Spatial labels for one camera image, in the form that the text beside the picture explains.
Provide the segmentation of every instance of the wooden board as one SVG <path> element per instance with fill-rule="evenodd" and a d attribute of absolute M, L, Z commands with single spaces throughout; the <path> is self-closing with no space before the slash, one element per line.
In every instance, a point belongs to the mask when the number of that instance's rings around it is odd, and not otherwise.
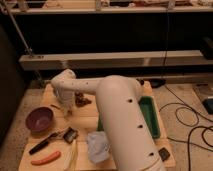
<path fill-rule="evenodd" d="M 142 86 L 142 94 L 144 96 L 151 96 L 154 99 L 153 92 L 149 82 L 145 82 L 144 86 Z M 31 134 L 29 136 L 28 143 L 25 147 L 22 160 L 19 166 L 19 171 L 28 171 L 28 170 L 46 171 L 47 169 L 51 171 L 62 171 L 63 162 L 65 160 L 65 154 L 70 146 L 69 144 L 63 142 L 63 140 L 56 140 L 52 142 L 50 145 L 48 145 L 48 147 L 32 156 L 29 155 L 28 152 L 33 146 L 35 146 L 39 141 L 47 137 L 50 133 L 58 130 L 63 130 L 68 126 L 71 126 L 79 131 L 79 137 L 77 138 L 78 158 L 76 163 L 76 171 L 116 170 L 112 156 L 110 156 L 108 160 L 99 163 L 97 165 L 91 163 L 88 159 L 86 136 L 89 132 L 93 132 L 97 129 L 98 111 L 96 108 L 95 97 L 92 95 L 85 95 L 85 96 L 90 100 L 92 100 L 92 104 L 89 104 L 82 108 L 74 107 L 72 115 L 69 115 L 68 117 L 65 118 L 61 110 L 51 106 L 51 105 L 60 106 L 60 104 L 53 95 L 52 87 L 50 85 L 47 85 L 40 106 L 47 106 L 53 110 L 54 122 L 51 125 L 51 127 L 45 132 L 41 134 Z M 155 99 L 154 104 L 161 131 L 161 136 L 159 139 L 155 140 L 155 143 L 158 149 L 165 147 L 170 152 L 171 156 L 168 160 L 164 162 L 164 164 L 166 167 L 173 167 L 175 166 L 175 160 L 172 154 L 170 143 L 166 138 L 167 135 Z M 33 166 L 30 164 L 31 160 L 40 159 L 44 156 L 47 156 L 48 154 L 51 154 L 55 150 L 60 150 L 62 153 L 62 156 L 58 160 L 43 166 Z"/>

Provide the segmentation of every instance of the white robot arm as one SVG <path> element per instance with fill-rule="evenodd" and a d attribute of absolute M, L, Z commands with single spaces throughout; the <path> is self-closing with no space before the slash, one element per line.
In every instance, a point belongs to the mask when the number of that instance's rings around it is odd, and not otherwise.
<path fill-rule="evenodd" d="M 138 101 L 141 85 L 123 76 L 75 79 L 65 70 L 51 81 L 53 88 L 94 94 L 100 118 L 119 171 L 165 171 Z"/>

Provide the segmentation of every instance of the wire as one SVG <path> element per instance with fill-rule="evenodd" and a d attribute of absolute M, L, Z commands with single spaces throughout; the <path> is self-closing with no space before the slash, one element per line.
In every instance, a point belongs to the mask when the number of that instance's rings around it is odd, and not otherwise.
<path fill-rule="evenodd" d="M 170 92 L 172 93 L 177 99 L 179 99 L 182 103 L 179 103 L 180 105 L 183 105 L 187 108 L 189 108 L 191 111 L 193 111 L 196 115 L 199 115 L 200 117 L 202 117 L 203 119 L 209 121 L 209 122 L 212 122 L 213 123 L 213 120 L 203 116 L 200 112 L 198 112 L 196 109 L 194 109 L 193 107 L 191 107 L 190 105 L 188 105 L 185 101 L 183 101 L 181 98 L 179 98 L 173 91 L 171 91 L 166 85 L 165 85 L 165 88 Z"/>
<path fill-rule="evenodd" d="M 213 126 L 210 126 L 210 127 L 206 127 L 206 126 L 197 126 L 197 127 L 192 128 L 191 131 L 189 132 L 188 140 L 187 140 L 187 154 L 188 154 L 188 163 L 189 163 L 189 165 L 188 165 L 188 171 L 191 171 L 190 139 L 191 139 L 192 133 L 193 133 L 196 129 L 198 129 L 198 128 L 205 128 L 205 129 L 203 130 L 203 132 L 202 132 L 202 134 L 203 134 L 203 133 L 206 132 L 206 130 L 212 130 L 211 128 L 213 128 Z"/>
<path fill-rule="evenodd" d="M 178 139 L 174 139 L 174 138 L 171 138 L 171 137 L 167 137 L 167 139 L 169 139 L 169 140 L 171 140 L 171 141 L 174 141 L 174 142 L 187 144 L 187 141 L 185 141 L 185 140 L 178 140 Z M 201 145 L 199 145 L 199 144 L 196 144 L 196 143 L 193 143 L 193 142 L 190 142 L 189 144 L 190 144 L 190 145 L 194 145 L 194 146 L 196 146 L 196 147 L 199 147 L 199 148 L 201 148 L 201 149 L 203 149 L 203 150 L 207 150 L 207 151 L 213 152 L 213 150 L 208 149 L 208 148 L 206 148 L 206 147 L 203 147 L 203 146 L 201 146 Z"/>
<path fill-rule="evenodd" d="M 184 140 L 177 140 L 177 139 L 174 139 L 174 138 L 170 138 L 168 137 L 169 140 L 172 140 L 172 141 L 175 141 L 175 142 L 179 142 L 179 143 L 187 143 L 187 156 L 188 156 L 188 171 L 191 171 L 191 154 L 190 154 L 190 145 L 195 145 L 199 148 L 202 148 L 204 150 L 207 150 L 207 151 L 210 151 L 210 152 L 213 152 L 213 150 L 211 149 L 208 149 L 208 148 L 205 148 L 201 145 L 198 145 L 198 144 L 195 144 L 195 143 L 192 143 L 190 142 L 190 139 L 191 139 L 191 135 L 192 133 L 196 130 L 196 129 L 199 129 L 199 128 L 204 128 L 204 130 L 202 131 L 202 134 L 201 134 L 201 138 L 203 140 L 203 142 L 208 146 L 208 147 L 213 147 L 213 145 L 211 145 L 210 143 L 208 143 L 208 141 L 206 140 L 205 138 L 205 133 L 206 131 L 210 130 L 213 132 L 213 126 L 210 126 L 210 127 L 206 127 L 206 126 L 197 126 L 199 124 L 199 116 L 203 119 L 205 119 L 206 121 L 209 121 L 209 122 L 213 122 L 213 120 L 211 119 L 208 119 L 206 118 L 204 115 L 202 115 L 200 112 L 198 112 L 196 109 L 194 109 L 193 107 L 191 107 L 189 104 L 187 104 L 184 100 L 182 100 L 180 97 L 178 97 L 171 89 L 169 89 L 166 85 L 165 85 L 165 88 L 171 93 L 173 94 L 180 102 L 173 102 L 173 103 L 168 103 L 164 106 L 162 106 L 160 108 L 159 111 L 163 110 L 165 107 L 168 107 L 169 105 L 180 105 L 181 107 L 178 107 L 176 110 L 175 110 L 175 116 L 177 118 L 177 120 L 185 125 L 185 126 L 188 126 L 188 127 L 193 127 L 189 134 L 188 134 L 188 139 L 187 141 L 184 141 Z M 178 112 L 180 110 L 183 110 L 183 109 L 186 109 L 186 110 L 189 110 L 191 111 L 195 116 L 196 116 L 196 122 L 193 123 L 193 124 L 187 124 L 185 122 L 183 122 L 180 118 L 179 118 L 179 115 L 178 115 Z"/>
<path fill-rule="evenodd" d="M 162 67 L 161 67 L 161 79 L 163 79 L 165 74 L 166 59 L 167 59 L 168 48 L 169 48 L 170 17 L 169 17 L 168 7 L 166 7 L 166 19 L 167 19 L 167 30 L 166 30 L 165 56 L 164 56 Z"/>
<path fill-rule="evenodd" d="M 186 106 L 184 103 L 168 103 L 168 104 L 164 105 L 163 107 L 161 107 L 159 111 L 161 112 L 161 110 L 163 110 L 165 107 L 167 107 L 167 106 L 169 106 L 169 105 L 181 105 L 181 107 L 178 107 L 178 108 L 175 110 L 176 119 L 177 119 L 181 124 L 183 124 L 183 125 L 185 125 L 185 126 L 188 126 L 188 127 L 194 127 L 194 126 L 197 126 L 197 125 L 199 124 L 200 119 L 199 119 L 199 117 L 198 117 L 198 114 L 197 114 L 196 112 L 194 112 L 194 110 L 193 110 L 192 108 Z M 196 117 L 195 123 L 193 123 L 193 124 L 187 124 L 187 123 L 183 122 L 183 121 L 180 119 L 180 117 L 179 117 L 179 115 L 180 115 L 179 111 L 180 111 L 180 110 L 183 110 L 183 109 L 189 110 L 189 111 L 192 112 L 192 114 L 195 115 L 195 117 Z"/>
<path fill-rule="evenodd" d="M 210 146 L 210 147 L 213 147 L 213 145 L 211 145 L 211 144 L 208 143 L 208 141 L 206 140 L 206 138 L 205 138 L 204 135 L 205 135 L 206 131 L 208 131 L 208 130 L 210 130 L 210 131 L 213 132 L 213 129 L 212 129 L 212 128 L 213 128 L 213 126 L 210 126 L 210 127 L 208 127 L 208 128 L 205 128 L 204 131 L 202 132 L 202 135 L 201 135 L 203 141 L 204 141 L 208 146 Z"/>

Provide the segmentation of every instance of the white cloth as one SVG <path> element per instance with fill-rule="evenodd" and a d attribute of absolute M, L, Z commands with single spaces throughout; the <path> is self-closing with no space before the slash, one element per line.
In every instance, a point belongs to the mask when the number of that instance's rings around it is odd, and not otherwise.
<path fill-rule="evenodd" d="M 87 136 L 88 156 L 91 162 L 99 163 L 109 158 L 109 143 L 105 132 L 92 132 Z"/>

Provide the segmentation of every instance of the power cord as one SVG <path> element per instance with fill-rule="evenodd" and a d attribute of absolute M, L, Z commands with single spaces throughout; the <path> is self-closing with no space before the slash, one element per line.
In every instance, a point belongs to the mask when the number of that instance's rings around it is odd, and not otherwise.
<path fill-rule="evenodd" d="M 168 106 L 170 106 L 170 105 L 181 105 L 181 107 L 178 107 L 178 108 L 175 110 L 175 116 L 176 116 L 177 120 L 178 120 L 181 124 L 183 124 L 183 125 L 185 125 L 185 126 L 193 127 L 193 128 L 190 130 L 189 134 L 188 134 L 188 139 L 187 139 L 187 141 L 178 140 L 178 139 L 175 139 L 175 138 L 167 137 L 169 140 L 174 141 L 174 142 L 178 142 L 178 143 L 187 143 L 188 171 L 191 171 L 190 145 L 194 145 L 194 146 L 196 146 L 196 147 L 199 147 L 199 148 L 201 148 L 201 149 L 207 150 L 207 151 L 209 151 L 209 152 L 213 152 L 212 149 L 203 147 L 203 146 L 198 145 L 198 144 L 196 144 L 196 143 L 192 143 L 192 142 L 191 142 L 191 135 L 192 135 L 192 133 L 193 133 L 196 129 L 203 128 L 203 131 L 202 131 L 202 133 L 201 133 L 201 138 L 202 138 L 203 142 L 204 142 L 208 147 L 212 148 L 213 145 L 210 144 L 210 143 L 206 140 L 206 138 L 205 138 L 205 133 L 206 133 L 206 131 L 208 131 L 208 130 L 210 130 L 210 131 L 213 132 L 213 126 L 210 126 L 210 127 L 198 126 L 198 124 L 199 124 L 199 122 L 200 122 L 199 117 L 201 117 L 201 118 L 203 118 L 204 120 L 209 121 L 209 122 L 211 122 L 211 123 L 213 123 L 213 120 L 211 120 L 211 119 L 205 117 L 205 116 L 202 115 L 200 112 L 198 112 L 196 109 L 194 109 L 193 107 L 191 107 L 191 106 L 190 106 L 189 104 L 187 104 L 184 100 L 182 100 L 180 97 L 178 97 L 178 96 L 177 96 L 171 89 L 169 89 L 166 85 L 165 85 L 165 88 L 166 88 L 171 94 L 173 94 L 179 101 L 181 101 L 181 103 L 180 103 L 180 102 L 168 103 L 168 104 L 162 106 L 162 107 L 160 108 L 159 111 L 162 111 L 164 108 L 166 108 L 166 107 L 168 107 Z M 187 124 L 187 123 L 183 122 L 183 121 L 179 118 L 179 115 L 178 115 L 179 111 L 182 110 L 182 109 L 186 109 L 186 110 L 191 111 L 191 112 L 196 116 L 196 122 L 193 123 L 193 124 Z"/>

